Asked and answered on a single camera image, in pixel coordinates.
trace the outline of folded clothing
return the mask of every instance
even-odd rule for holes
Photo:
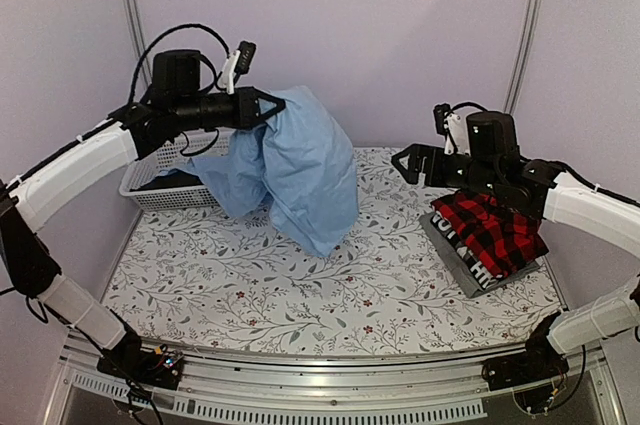
[[[285,100],[284,111],[234,132],[227,156],[194,157],[180,169],[196,174],[232,217],[272,199],[273,226],[327,256],[358,218],[353,145],[307,87],[270,93]],[[260,106],[264,113],[271,105]]]
[[[420,225],[442,259],[442,263],[468,298],[485,295],[540,269],[538,261],[533,261],[507,278],[497,280],[469,250],[469,247],[462,243],[451,224],[438,212],[420,217]]]
[[[200,179],[190,173],[180,170],[173,170],[166,175],[158,175],[153,180],[140,187],[131,190],[132,192],[149,192],[152,190],[166,190],[167,188],[197,187],[202,185]]]
[[[539,220],[504,208],[488,195],[459,190],[434,200],[431,205],[498,279],[549,252],[538,235]]]

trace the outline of wire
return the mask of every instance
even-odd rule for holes
[[[552,395],[549,397],[548,400],[544,401],[544,402],[540,402],[534,406],[529,407],[528,409],[525,408],[526,407],[526,403],[518,403],[518,400],[516,400],[516,395],[515,395],[515,391],[511,394],[513,397],[513,401],[514,403],[518,406],[518,408],[520,410],[522,410],[526,415],[530,416],[530,417],[537,417],[538,415],[546,415],[549,412],[552,412],[554,410],[557,410],[560,407],[563,407],[564,405],[566,405],[569,400],[571,400],[576,392],[578,391],[578,389],[580,388],[580,384],[582,383],[582,379],[584,378],[584,373],[586,371],[587,368],[587,349],[585,348],[585,346],[582,346],[582,366],[580,368],[580,375],[578,376],[578,381],[576,382],[575,386],[573,387],[573,390],[571,390],[571,393],[569,393],[569,395],[567,396],[567,398],[564,399],[563,402],[558,403],[556,406],[553,406],[553,404],[555,403],[556,397],[558,396],[558,393],[562,392],[562,386],[566,384],[567,382],[567,376],[564,373],[560,373],[560,384],[556,387],[554,385],[554,391],[552,393]]]
[[[118,365],[115,361],[113,361],[111,359],[111,357],[108,356],[108,354],[105,354],[102,347],[100,347],[100,345],[98,345],[95,340],[93,340],[89,335],[87,335],[85,332],[83,332],[82,330],[80,330],[79,328],[74,328],[74,330],[80,332],[82,335],[84,335],[84,338],[87,339],[87,341],[93,345],[93,347],[98,350],[98,352],[100,353],[100,355],[102,355],[105,359],[107,359],[107,361],[116,369],[118,370],[118,372],[120,372],[124,378],[125,378],[125,383],[129,386],[129,393],[127,394],[127,400],[129,401],[129,414],[131,415],[131,417],[139,424],[141,425],[146,425],[142,420],[140,420],[137,416],[136,413],[138,412],[133,412],[131,409],[133,408],[133,398],[132,398],[132,393],[135,392],[137,394],[137,398],[142,398],[143,400],[146,400],[147,402],[149,402],[149,405],[151,405],[151,408],[153,409],[153,412],[156,415],[156,420],[158,422],[158,425],[164,425],[164,421],[162,420],[162,416],[160,415],[160,412],[158,411],[158,407],[156,406],[156,404],[153,402],[153,398],[151,396],[151,394],[144,389],[144,387],[142,385],[140,385],[140,383],[138,383],[138,381],[136,381],[134,378],[131,378],[131,375],[129,375],[127,372],[125,372],[120,365]]]
[[[584,372],[586,369],[587,369],[587,349],[583,345],[582,346],[582,367],[580,368],[580,375],[578,376],[578,381],[576,382],[576,386],[573,387],[573,390],[571,390],[571,393],[569,393],[567,398],[564,399],[564,402],[557,404],[555,407],[554,406],[549,407],[550,412],[553,410],[557,410],[560,407],[563,407],[569,402],[569,400],[573,398],[573,396],[576,394],[576,392],[580,388],[580,384],[582,383],[582,379],[584,378]]]
[[[238,80],[240,80],[241,75],[235,75],[233,77],[233,84],[237,85],[238,84]],[[227,89],[225,87],[221,87],[220,85],[218,85],[218,80],[216,80],[215,83],[216,86],[216,90],[218,90],[219,92],[227,92]]]
[[[459,104],[455,105],[451,110],[449,110],[449,112],[447,112],[447,114],[444,116],[445,123],[446,123],[446,120],[449,117],[449,115],[452,115],[453,112],[455,112],[457,110],[460,110],[461,108],[468,108],[468,107],[475,108],[475,109],[480,110],[482,112],[486,112],[487,111],[486,108],[484,108],[482,105],[477,104],[475,102],[462,102],[462,103],[459,103]],[[447,129],[446,129],[446,134],[447,134],[447,138],[451,142],[451,145],[453,146],[453,153],[458,153],[458,145],[456,144],[455,140],[453,139],[453,136],[451,135],[451,131],[449,130],[449,127],[447,127]]]
[[[47,311],[44,309],[44,306],[42,305],[42,302],[40,300],[38,300],[38,306],[40,307],[40,311],[42,312],[42,315],[38,315],[38,313],[31,307],[31,302],[30,302],[31,299],[29,297],[24,297],[24,299],[25,299],[25,302],[27,303],[27,308],[29,309],[29,311],[34,317],[36,317],[45,325],[49,323],[49,317],[47,316]]]
[[[205,152],[208,152],[209,150],[211,150],[213,148],[213,146],[218,142],[218,138],[220,138],[220,130],[218,130],[216,128],[216,136],[213,140],[211,140],[211,143],[209,143],[208,145],[206,145],[205,147],[201,148],[200,150],[196,150],[195,152],[186,152],[185,150],[187,150],[187,148],[189,148],[191,146],[191,142],[189,142],[189,136],[182,132],[182,135],[184,136],[185,140],[187,141],[187,144],[184,146],[184,148],[182,150],[180,150],[180,155],[182,155],[183,157],[196,157],[198,155],[202,155]]]
[[[607,190],[606,188],[600,188],[600,187],[596,187],[593,183],[591,183],[589,180],[587,180],[586,178],[584,178],[582,175],[580,175],[578,172],[576,172],[573,168],[571,168],[570,165],[564,163],[564,162],[560,162],[560,161],[553,161],[551,163],[555,163],[556,165],[560,165],[565,172],[569,172],[573,178],[575,178],[576,180],[578,180],[582,185],[584,185],[587,188],[590,188],[591,190],[595,190],[598,193],[602,193],[603,195],[607,195],[610,198],[613,198],[615,200],[618,200],[620,202],[626,203],[628,205],[633,205],[634,207],[639,207],[640,208],[640,202],[637,202],[636,200],[629,198],[629,197],[625,197],[624,195],[621,195],[619,193],[616,192],[612,192],[611,190]]]
[[[11,293],[11,292],[15,292],[15,291],[16,291],[16,287],[9,287],[9,288],[7,288],[5,290],[2,290],[0,292],[0,297],[3,296],[3,295],[6,295],[7,293]]]
[[[456,110],[460,110],[461,108],[467,108],[467,107],[472,107],[475,108],[476,110],[480,110],[481,112],[486,112],[487,109],[484,108],[482,105],[475,103],[475,102],[462,102],[457,104],[456,106],[454,106],[449,113],[447,114],[447,116],[451,115],[453,112],[455,112]]]
[[[155,47],[167,35],[171,35],[174,32],[177,32],[179,30],[185,30],[188,28],[197,28],[199,30],[204,30],[209,35],[212,35],[216,40],[218,40],[220,45],[222,45],[222,48],[224,49],[226,55],[229,56],[229,46],[224,41],[224,39],[218,34],[218,32],[216,32],[212,28],[207,27],[206,25],[202,25],[201,23],[183,23],[182,25],[172,27],[164,31],[160,35],[158,35],[158,37],[153,42],[151,42],[151,44],[145,49],[145,51],[142,52],[142,55],[140,55],[140,58],[138,59],[138,63],[136,63],[136,68],[133,72],[133,78],[131,80],[131,88],[129,89],[129,97],[127,99],[127,104],[133,103],[133,99],[135,98],[135,95],[136,95],[136,85],[138,84],[138,77],[140,75],[140,70],[142,70],[142,65],[144,64],[144,61],[147,59],[147,56],[149,55],[149,53],[151,53],[151,50],[153,49],[153,47]]]
[[[198,91],[199,95],[206,95],[207,93],[209,93],[213,89],[215,84],[218,83],[218,78],[220,78],[220,75],[218,74],[218,71],[216,70],[216,67],[213,65],[213,63],[211,63],[209,61],[209,59],[207,59],[207,62],[208,62],[207,66],[209,67],[209,69],[211,70],[211,74],[213,75],[213,82],[211,82],[209,85],[204,87],[202,90],[199,90]]]
[[[36,311],[31,307],[31,304],[29,303],[29,297],[25,297],[26,298],[26,302],[27,302],[27,308],[29,309],[29,311],[41,322],[43,323],[49,323],[49,319],[47,317],[47,313],[46,310],[49,311],[49,313],[51,313],[54,317],[56,317],[60,323],[62,323],[65,326],[69,326],[70,328],[73,328],[74,330],[80,332],[84,338],[87,339],[87,341],[100,353],[100,355],[102,355],[112,366],[113,368],[115,368],[116,370],[118,370],[118,372],[120,372],[120,374],[122,374],[122,376],[125,378],[125,383],[127,384],[127,386],[129,387],[129,394],[127,395],[128,400],[129,400],[129,415],[139,424],[141,425],[147,425],[145,424],[143,421],[141,421],[138,417],[136,417],[136,413],[138,413],[137,411],[134,412],[132,410],[133,408],[133,403],[132,403],[132,398],[131,398],[131,394],[132,393],[136,393],[137,394],[137,398],[142,398],[146,401],[149,402],[149,405],[151,405],[151,408],[153,409],[153,412],[155,413],[156,416],[156,420],[158,422],[158,425],[164,425],[164,421],[162,420],[162,416],[160,415],[160,412],[158,411],[158,407],[156,407],[156,404],[153,401],[153,398],[151,396],[151,394],[144,389],[144,387],[142,385],[140,385],[140,383],[138,383],[134,378],[131,377],[131,375],[129,375],[127,372],[125,372],[120,365],[118,365],[115,361],[113,361],[113,359],[106,353],[104,353],[104,350],[102,349],[102,347],[100,347],[100,345],[98,345],[95,340],[93,340],[89,335],[87,335],[84,331],[82,331],[79,328],[75,328],[75,327],[71,327],[70,323],[61,315],[59,315],[58,313],[56,313],[54,310],[50,309],[49,307],[45,307],[42,305],[42,302],[38,301],[38,305],[40,306],[40,310],[42,311],[42,317],[39,316]]]
[[[496,175],[498,175],[498,178],[503,185],[510,185],[507,177],[505,177],[504,173],[502,173],[502,169],[500,168],[500,158],[500,155],[493,157],[493,170],[496,172]]]

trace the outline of table surface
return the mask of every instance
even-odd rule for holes
[[[264,208],[240,219],[219,207],[145,213],[104,303],[150,338],[252,352],[388,356],[524,341],[560,308],[547,269],[466,298],[418,223],[446,191],[406,184],[394,151],[356,150],[360,217],[329,258],[305,254]]]

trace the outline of metal pole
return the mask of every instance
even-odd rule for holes
[[[520,37],[518,56],[516,57],[513,74],[511,75],[511,83],[509,84],[509,91],[507,92],[507,100],[503,109],[504,112],[510,115],[513,115],[518,103],[518,97],[520,96],[520,89],[522,88],[522,81],[529,60],[529,52],[531,51],[531,44],[533,43],[541,3],[542,0],[527,1],[527,12]]]
[[[144,34],[142,32],[142,20],[140,19],[140,10],[138,8],[138,0],[122,0],[125,13],[127,16],[127,24],[129,25],[129,34],[131,35],[131,43],[136,60],[140,58],[146,48]],[[151,67],[149,60],[145,60],[142,66],[142,81],[145,87],[149,87],[151,83]]]

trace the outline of blue cloth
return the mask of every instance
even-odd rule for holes
[[[232,217],[272,198],[273,226],[325,257],[358,218],[353,146],[307,87],[270,93],[286,101],[284,111],[234,132],[227,156],[194,157],[181,169],[197,175]],[[261,102],[262,112],[270,106]]]

